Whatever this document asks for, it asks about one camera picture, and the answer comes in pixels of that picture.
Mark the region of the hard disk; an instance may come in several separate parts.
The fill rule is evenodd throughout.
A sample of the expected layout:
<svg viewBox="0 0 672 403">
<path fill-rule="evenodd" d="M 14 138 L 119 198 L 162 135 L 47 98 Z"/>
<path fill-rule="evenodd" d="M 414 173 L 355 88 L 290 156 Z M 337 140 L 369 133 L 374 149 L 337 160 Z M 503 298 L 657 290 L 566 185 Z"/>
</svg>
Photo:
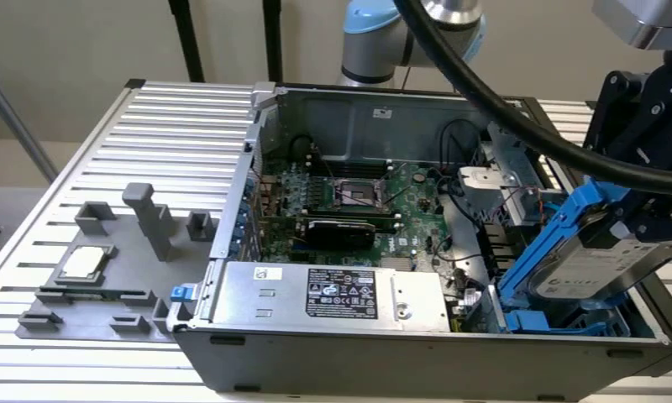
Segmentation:
<svg viewBox="0 0 672 403">
<path fill-rule="evenodd" d="M 629 303 L 629 291 L 672 260 L 672 241 L 642 242 L 613 214 L 629 189 L 587 178 L 569 195 L 541 233 L 498 282 L 503 306 L 526 308 L 531 300 L 577 302 L 586 310 Z"/>
</svg>

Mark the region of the silver metal drive cage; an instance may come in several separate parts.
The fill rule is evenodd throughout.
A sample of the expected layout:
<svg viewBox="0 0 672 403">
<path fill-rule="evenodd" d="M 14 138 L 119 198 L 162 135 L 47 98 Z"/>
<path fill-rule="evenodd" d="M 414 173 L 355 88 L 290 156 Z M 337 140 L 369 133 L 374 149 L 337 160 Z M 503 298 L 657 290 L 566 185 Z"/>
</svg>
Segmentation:
<svg viewBox="0 0 672 403">
<path fill-rule="evenodd" d="M 565 201 L 535 153 L 497 123 L 459 168 L 459 184 L 473 216 L 503 226 L 545 225 Z"/>
</svg>

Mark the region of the blue bay connector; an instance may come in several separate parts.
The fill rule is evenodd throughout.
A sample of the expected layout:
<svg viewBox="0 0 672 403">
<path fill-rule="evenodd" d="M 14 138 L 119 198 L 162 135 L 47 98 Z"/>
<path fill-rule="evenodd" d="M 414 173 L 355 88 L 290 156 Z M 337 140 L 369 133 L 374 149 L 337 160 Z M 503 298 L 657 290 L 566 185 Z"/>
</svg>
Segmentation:
<svg viewBox="0 0 672 403">
<path fill-rule="evenodd" d="M 542 311 L 514 310 L 506 314 L 509 331 L 513 333 L 547 333 L 550 324 Z"/>
</svg>

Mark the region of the green motherboard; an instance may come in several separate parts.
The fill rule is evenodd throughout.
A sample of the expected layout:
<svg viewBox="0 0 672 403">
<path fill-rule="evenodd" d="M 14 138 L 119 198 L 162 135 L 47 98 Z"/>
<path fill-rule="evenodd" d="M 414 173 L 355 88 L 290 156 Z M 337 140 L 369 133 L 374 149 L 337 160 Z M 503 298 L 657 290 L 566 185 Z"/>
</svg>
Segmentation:
<svg viewBox="0 0 672 403">
<path fill-rule="evenodd" d="M 401 212 L 397 232 L 378 234 L 375 247 L 363 251 L 317 251 L 297 249 L 291 230 L 297 220 L 322 218 L 302 216 L 306 207 L 325 207 L 326 183 L 337 177 L 310 174 L 315 160 L 275 160 L 254 175 L 259 183 L 261 257 L 271 263 L 326 264 L 387 267 L 415 271 L 442 264 L 454 266 L 455 255 L 446 208 L 451 205 L 450 178 L 434 164 L 383 160 L 387 174 L 387 204 Z"/>
</svg>

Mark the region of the black RAM slot bank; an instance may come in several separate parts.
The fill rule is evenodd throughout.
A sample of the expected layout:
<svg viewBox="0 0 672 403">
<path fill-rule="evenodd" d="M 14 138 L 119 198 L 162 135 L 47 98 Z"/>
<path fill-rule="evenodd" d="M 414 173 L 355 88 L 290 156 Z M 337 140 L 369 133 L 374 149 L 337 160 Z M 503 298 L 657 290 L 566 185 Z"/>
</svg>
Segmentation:
<svg viewBox="0 0 672 403">
<path fill-rule="evenodd" d="M 306 207 L 301 212 L 302 216 L 310 217 L 341 217 L 341 218 L 359 218 L 359 219 L 398 219 L 403 217 L 401 212 L 393 212 L 390 209 L 381 209 L 375 207 Z"/>
<path fill-rule="evenodd" d="M 310 174 L 337 178 L 379 179 L 389 171 L 386 163 L 349 162 L 342 160 L 315 160 Z"/>
</svg>

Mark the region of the CPU socket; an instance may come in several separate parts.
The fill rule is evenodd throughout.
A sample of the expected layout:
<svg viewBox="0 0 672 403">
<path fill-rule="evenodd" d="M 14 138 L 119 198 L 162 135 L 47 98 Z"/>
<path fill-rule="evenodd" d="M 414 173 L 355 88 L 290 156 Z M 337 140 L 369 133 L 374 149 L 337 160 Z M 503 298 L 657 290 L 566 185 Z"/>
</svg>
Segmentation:
<svg viewBox="0 0 672 403">
<path fill-rule="evenodd" d="M 386 180 L 335 178 L 327 181 L 325 189 L 325 205 L 333 210 L 373 213 L 391 210 Z"/>
</svg>

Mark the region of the black graphics card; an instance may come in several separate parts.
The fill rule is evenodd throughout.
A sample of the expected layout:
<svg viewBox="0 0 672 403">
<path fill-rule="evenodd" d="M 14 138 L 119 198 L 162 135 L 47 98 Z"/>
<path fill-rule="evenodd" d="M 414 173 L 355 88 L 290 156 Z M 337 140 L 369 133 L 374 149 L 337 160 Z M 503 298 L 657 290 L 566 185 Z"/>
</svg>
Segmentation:
<svg viewBox="0 0 672 403">
<path fill-rule="evenodd" d="M 363 251 L 375 247 L 378 234 L 397 232 L 394 218 L 313 218 L 287 225 L 297 249 Z"/>
</svg>

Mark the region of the black stand leg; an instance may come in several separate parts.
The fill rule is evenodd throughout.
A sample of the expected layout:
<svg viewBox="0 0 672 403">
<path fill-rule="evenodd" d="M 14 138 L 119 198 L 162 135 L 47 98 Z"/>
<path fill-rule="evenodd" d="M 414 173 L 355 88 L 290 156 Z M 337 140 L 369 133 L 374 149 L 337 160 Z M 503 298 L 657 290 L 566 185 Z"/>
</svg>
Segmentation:
<svg viewBox="0 0 672 403">
<path fill-rule="evenodd" d="M 263 27 L 269 78 L 271 81 L 277 82 L 281 82 L 285 79 L 282 10 L 282 0 L 263 0 Z"/>
<path fill-rule="evenodd" d="M 206 83 L 190 0 L 168 0 L 191 82 Z"/>
</svg>

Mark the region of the black open PC case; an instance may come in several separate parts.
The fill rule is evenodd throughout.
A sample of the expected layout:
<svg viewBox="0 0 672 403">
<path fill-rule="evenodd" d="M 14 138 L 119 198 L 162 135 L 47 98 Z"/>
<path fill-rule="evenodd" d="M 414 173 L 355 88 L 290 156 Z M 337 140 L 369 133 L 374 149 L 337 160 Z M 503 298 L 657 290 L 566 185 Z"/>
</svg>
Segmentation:
<svg viewBox="0 0 672 403">
<path fill-rule="evenodd" d="M 466 99 L 445 93 L 263 82 L 253 90 L 251 112 L 255 122 L 206 278 L 195 286 L 193 308 L 174 302 L 174 334 L 211 389 L 577 401 L 628 377 L 672 370 L 672 296 L 657 271 L 630 289 L 621 309 L 632 328 L 628 338 L 485 331 L 479 300 L 489 285 L 498 290 L 501 278 L 489 277 L 478 235 L 490 222 L 470 213 L 459 168 L 473 162 L 494 121 Z M 581 173 L 529 148 L 566 200 L 582 186 Z M 439 276 L 450 332 L 275 332 L 210 322 L 227 264 L 271 263 L 261 257 L 262 203 L 254 175 L 275 160 L 394 160 L 434 164 L 445 171 L 451 180 L 447 250 L 455 265 L 406 272 Z"/>
</svg>

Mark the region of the silver power supply unit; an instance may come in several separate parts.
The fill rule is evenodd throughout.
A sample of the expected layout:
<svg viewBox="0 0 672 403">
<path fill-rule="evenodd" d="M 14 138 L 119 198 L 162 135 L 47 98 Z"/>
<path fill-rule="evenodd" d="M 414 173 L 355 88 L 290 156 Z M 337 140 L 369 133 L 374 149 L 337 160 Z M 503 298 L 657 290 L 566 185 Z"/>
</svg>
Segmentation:
<svg viewBox="0 0 672 403">
<path fill-rule="evenodd" d="M 209 320 L 275 332 L 450 332 L 434 273 L 231 262 Z"/>
</svg>

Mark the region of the grey parts rack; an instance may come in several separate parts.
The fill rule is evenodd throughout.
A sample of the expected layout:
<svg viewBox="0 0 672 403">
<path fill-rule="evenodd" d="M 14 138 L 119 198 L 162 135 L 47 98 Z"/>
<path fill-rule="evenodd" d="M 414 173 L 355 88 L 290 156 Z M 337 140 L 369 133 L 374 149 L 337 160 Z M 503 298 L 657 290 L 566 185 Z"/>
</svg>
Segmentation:
<svg viewBox="0 0 672 403">
<path fill-rule="evenodd" d="M 193 308 L 219 221 L 207 211 L 174 216 L 154 193 L 152 184 L 131 182 L 126 213 L 83 203 L 79 232 L 18 319 L 20 338 L 172 342 L 171 304 Z"/>
</svg>

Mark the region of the green RAM stick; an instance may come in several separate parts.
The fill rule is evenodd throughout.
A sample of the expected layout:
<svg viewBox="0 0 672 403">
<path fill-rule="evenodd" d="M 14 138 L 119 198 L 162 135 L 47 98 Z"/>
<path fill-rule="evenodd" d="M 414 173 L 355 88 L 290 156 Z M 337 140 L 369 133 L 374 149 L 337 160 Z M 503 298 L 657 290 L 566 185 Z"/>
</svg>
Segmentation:
<svg viewBox="0 0 672 403">
<path fill-rule="evenodd" d="M 144 290 L 116 290 L 100 287 L 87 288 L 87 287 L 72 287 L 64 285 L 60 286 L 43 285 L 39 287 L 39 291 L 63 293 L 71 296 L 78 295 L 99 296 L 103 300 L 107 301 L 118 301 L 123 296 L 147 296 L 150 294 L 150 292 Z"/>
</svg>

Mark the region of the silver CPU chip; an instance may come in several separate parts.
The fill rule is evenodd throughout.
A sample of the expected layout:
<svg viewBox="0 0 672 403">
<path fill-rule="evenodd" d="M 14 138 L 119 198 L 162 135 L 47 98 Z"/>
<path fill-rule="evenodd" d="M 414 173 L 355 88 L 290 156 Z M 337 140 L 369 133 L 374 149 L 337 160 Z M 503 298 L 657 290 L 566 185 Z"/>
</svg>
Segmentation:
<svg viewBox="0 0 672 403">
<path fill-rule="evenodd" d="M 68 254 L 60 266 L 60 278 L 76 280 L 94 280 L 102 273 L 103 266 L 116 256 L 114 245 L 78 246 Z"/>
</svg>

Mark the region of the grey metal pole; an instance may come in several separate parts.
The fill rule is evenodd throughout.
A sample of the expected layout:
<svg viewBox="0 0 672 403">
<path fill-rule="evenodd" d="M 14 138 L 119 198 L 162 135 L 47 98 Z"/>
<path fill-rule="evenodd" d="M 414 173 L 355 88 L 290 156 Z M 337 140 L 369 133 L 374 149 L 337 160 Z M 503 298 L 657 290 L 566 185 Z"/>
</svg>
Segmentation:
<svg viewBox="0 0 672 403">
<path fill-rule="evenodd" d="M 46 149 L 42 146 L 39 140 L 32 136 L 31 131 L 24 125 L 22 118 L 18 115 L 16 110 L 14 109 L 7 96 L 0 88 L 0 117 L 12 131 L 14 136 L 16 137 L 20 145 L 30 158 L 32 159 L 34 164 L 39 168 L 42 175 L 46 177 L 47 181 L 52 183 L 59 175 L 58 168 L 52 159 L 50 158 Z"/>
</svg>

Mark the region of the black air duct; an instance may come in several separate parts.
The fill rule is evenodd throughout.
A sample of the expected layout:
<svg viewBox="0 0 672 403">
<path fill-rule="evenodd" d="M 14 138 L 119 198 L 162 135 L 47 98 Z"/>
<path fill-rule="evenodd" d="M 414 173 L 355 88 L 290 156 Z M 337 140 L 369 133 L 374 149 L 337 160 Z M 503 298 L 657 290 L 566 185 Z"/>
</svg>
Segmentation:
<svg viewBox="0 0 672 403">
<path fill-rule="evenodd" d="M 526 227 L 503 227 L 499 224 L 485 223 L 481 226 L 478 240 L 489 277 L 499 279 L 527 248 L 529 230 Z"/>
</svg>

